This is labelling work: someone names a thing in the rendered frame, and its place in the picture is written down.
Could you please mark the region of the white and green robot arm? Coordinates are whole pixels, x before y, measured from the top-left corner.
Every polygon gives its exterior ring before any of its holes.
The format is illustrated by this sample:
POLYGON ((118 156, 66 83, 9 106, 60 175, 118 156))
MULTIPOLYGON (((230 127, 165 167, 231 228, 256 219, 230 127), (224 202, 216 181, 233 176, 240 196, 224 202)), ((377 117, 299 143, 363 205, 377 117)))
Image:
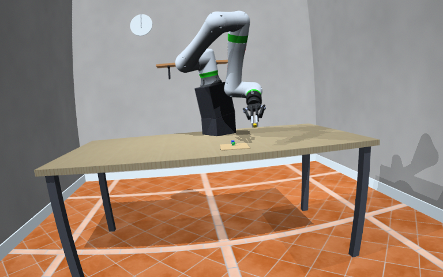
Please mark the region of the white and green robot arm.
POLYGON ((258 97, 262 103, 262 87, 255 82, 242 82, 249 27, 250 18, 245 12, 211 13, 193 41, 177 56, 175 66, 183 73, 198 70, 200 87, 222 83, 214 51, 207 48, 221 34, 228 32, 228 66, 224 91, 232 98, 246 98, 246 104, 251 97, 258 97))

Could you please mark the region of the beige square mat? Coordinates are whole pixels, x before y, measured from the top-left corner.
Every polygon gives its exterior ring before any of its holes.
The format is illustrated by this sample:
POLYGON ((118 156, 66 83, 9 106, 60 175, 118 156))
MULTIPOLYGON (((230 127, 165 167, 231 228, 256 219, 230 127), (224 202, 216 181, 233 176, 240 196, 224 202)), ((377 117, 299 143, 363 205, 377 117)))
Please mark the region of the beige square mat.
POLYGON ((225 151, 225 150, 234 150, 234 149, 250 149, 250 147, 247 145, 247 143, 238 143, 235 145, 221 144, 220 149, 221 151, 225 151))

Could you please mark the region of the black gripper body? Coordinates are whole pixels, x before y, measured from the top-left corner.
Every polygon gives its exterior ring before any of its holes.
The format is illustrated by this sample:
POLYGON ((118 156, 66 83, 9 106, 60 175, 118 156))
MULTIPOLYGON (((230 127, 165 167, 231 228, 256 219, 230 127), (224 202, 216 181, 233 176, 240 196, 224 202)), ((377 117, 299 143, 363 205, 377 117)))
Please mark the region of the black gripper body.
POLYGON ((258 110, 260 109, 260 107, 261 107, 261 102, 260 102, 260 100, 259 100, 259 98, 257 98, 257 97, 251 97, 248 101, 247 101, 247 108, 248 108, 248 110, 250 111, 250 105, 253 105, 253 112, 255 112, 255 104, 257 104, 257 108, 258 108, 258 110))

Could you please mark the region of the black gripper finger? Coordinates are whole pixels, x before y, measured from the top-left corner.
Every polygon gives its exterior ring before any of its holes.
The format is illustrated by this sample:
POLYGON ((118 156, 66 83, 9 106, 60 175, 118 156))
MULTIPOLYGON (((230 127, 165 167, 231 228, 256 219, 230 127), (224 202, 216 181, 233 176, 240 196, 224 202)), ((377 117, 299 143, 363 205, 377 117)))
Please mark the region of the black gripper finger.
POLYGON ((257 127, 258 127, 259 118, 262 118, 265 109, 266 109, 265 105, 261 106, 260 113, 258 114, 257 104, 255 104, 255 110, 256 110, 256 125, 257 125, 257 127))
POLYGON ((247 110, 248 110, 248 108, 247 109, 243 108, 243 112, 246 114, 247 119, 251 120, 251 125, 252 125, 252 127, 254 127, 253 126, 253 114, 254 114, 254 112, 253 112, 253 105, 252 104, 250 105, 250 116, 249 116, 247 110))

